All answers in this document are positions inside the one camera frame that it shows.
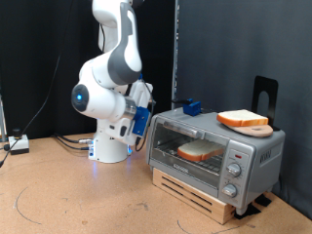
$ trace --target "wooden cutting board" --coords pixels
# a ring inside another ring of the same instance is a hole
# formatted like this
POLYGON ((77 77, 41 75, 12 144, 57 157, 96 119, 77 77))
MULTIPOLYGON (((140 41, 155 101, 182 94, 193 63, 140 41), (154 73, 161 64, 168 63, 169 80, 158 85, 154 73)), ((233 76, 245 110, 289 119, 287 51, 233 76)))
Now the wooden cutting board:
POLYGON ((228 128, 253 137, 269 137, 273 134, 273 129, 269 125, 257 125, 257 126, 248 126, 248 127, 232 127, 226 125, 228 128))

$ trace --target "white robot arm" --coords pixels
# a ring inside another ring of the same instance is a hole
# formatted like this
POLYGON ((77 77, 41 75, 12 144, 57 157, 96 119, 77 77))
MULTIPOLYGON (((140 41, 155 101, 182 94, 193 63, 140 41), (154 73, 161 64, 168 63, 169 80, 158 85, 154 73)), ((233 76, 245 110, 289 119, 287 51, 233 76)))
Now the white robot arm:
POLYGON ((136 15, 131 6, 142 2, 93 1, 93 14, 100 23, 98 45, 104 54, 83 65, 71 96, 77 111, 97 118, 90 159, 107 163, 122 161, 127 157, 127 144, 134 145, 144 136, 153 87, 138 79, 141 60, 136 15))

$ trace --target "wooden stand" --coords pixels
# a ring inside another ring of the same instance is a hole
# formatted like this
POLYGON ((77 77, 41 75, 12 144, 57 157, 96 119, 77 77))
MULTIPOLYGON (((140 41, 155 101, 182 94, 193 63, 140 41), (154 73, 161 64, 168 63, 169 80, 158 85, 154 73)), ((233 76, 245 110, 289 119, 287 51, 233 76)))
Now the wooden stand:
POLYGON ((235 207, 225 204, 217 200, 217 198, 155 168, 153 172, 153 183, 220 224, 224 224, 234 215, 235 207))

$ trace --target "black curtain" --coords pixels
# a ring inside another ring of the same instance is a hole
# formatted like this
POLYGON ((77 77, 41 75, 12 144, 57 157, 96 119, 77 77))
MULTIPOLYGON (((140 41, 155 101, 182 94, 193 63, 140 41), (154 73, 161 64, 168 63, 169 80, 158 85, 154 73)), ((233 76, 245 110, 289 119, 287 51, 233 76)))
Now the black curtain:
MULTIPOLYGON (((273 191, 311 218, 312 2, 179 3, 177 97, 217 111, 251 110, 254 77, 277 80, 274 125, 286 141, 273 191)), ((268 97, 260 98, 260 109, 267 110, 268 97)))
MULTIPOLYGON (((136 11, 142 72, 146 82, 154 86, 156 112, 161 112, 170 108, 175 1, 145 2, 136 11)), ((0 2, 0 83, 9 136, 12 128, 26 126, 46 98, 70 3, 71 0, 0 2)), ((98 55, 98 23, 92 15, 92 1, 73 0, 52 93, 28 128, 29 138, 96 130, 96 120, 74 110, 70 95, 83 63, 98 55)))

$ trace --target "silver toaster oven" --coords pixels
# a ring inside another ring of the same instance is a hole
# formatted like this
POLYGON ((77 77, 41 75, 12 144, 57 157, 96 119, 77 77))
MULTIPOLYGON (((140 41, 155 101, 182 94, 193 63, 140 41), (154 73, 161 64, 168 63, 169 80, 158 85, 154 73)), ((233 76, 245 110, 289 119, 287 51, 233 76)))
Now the silver toaster oven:
POLYGON ((276 131, 263 138, 244 136, 219 123, 216 115, 192 117, 182 108, 155 115, 148 134, 146 162, 231 204, 242 215, 251 201, 278 181, 285 133, 276 131), (177 155, 181 145, 196 139, 208 140, 222 153, 201 162, 177 155))

